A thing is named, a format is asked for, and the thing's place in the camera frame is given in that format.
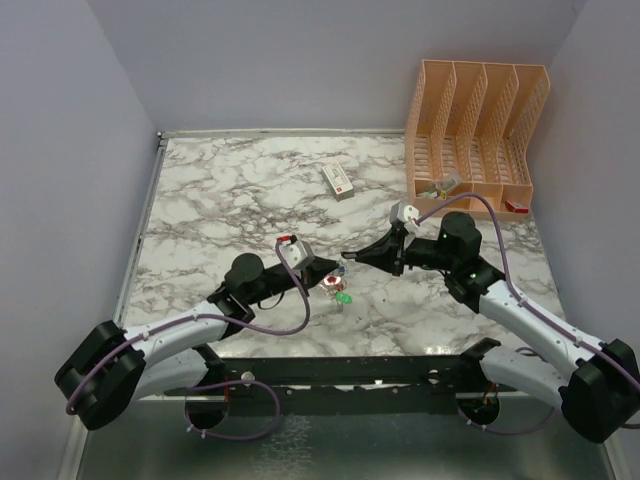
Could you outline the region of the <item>red key tag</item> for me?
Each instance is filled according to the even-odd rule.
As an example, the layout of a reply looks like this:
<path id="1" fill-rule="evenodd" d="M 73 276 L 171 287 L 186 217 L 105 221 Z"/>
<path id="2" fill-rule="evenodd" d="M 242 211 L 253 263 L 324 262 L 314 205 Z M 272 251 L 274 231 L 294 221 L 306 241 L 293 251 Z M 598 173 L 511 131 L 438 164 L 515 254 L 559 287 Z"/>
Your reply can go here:
<path id="1" fill-rule="evenodd" d="M 332 291 L 340 291 L 342 289 L 342 278 L 338 275 L 327 275 L 323 279 L 323 286 Z"/>

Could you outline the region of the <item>green key tag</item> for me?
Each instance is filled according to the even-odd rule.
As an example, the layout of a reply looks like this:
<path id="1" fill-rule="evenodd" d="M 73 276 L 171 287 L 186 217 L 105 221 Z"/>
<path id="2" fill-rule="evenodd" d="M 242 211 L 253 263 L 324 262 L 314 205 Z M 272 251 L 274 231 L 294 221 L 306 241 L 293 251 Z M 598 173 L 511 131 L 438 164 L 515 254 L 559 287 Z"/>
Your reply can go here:
<path id="1" fill-rule="evenodd" d="M 335 299 L 336 302 L 340 305 L 349 305 L 353 301 L 352 297 L 349 294 L 342 291 L 335 294 Z"/>

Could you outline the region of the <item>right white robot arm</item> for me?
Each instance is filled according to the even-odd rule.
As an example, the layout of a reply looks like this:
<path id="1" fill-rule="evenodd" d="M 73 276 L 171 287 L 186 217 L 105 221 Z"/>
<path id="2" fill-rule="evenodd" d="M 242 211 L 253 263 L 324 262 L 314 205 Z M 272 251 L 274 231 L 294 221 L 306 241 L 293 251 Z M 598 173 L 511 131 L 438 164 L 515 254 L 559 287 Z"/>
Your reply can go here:
<path id="1" fill-rule="evenodd" d="M 639 411 L 639 368 L 633 349 L 604 342 L 550 314 L 480 254 L 482 235 L 462 212 L 446 214 L 434 240 L 416 235 L 415 208 L 398 204 L 391 227 L 373 244 L 343 258 L 400 276 L 405 269 L 439 271 L 460 304 L 508 329 L 536 353 L 527 357 L 493 340 L 467 352 L 461 383 L 481 391 L 494 383 L 529 394 L 559 410 L 584 439 L 602 443 Z"/>

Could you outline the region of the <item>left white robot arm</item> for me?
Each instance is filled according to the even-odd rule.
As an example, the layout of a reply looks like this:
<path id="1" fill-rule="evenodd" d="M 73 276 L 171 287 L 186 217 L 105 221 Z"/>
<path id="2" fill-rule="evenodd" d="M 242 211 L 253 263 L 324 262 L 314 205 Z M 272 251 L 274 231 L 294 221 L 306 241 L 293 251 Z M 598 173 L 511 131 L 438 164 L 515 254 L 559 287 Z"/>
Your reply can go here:
<path id="1" fill-rule="evenodd" d="M 310 289 L 339 265 L 304 244 L 277 246 L 276 252 L 280 261 L 271 267 L 253 253 L 237 256 L 222 284 L 184 313 L 130 329 L 112 320 L 95 326 L 54 376 L 66 413 L 97 430 L 149 395 L 191 387 L 202 395 L 214 392 L 221 371 L 209 344 L 244 329 L 275 335 L 254 324 L 252 308 L 291 289 L 301 294 L 308 322 Z"/>

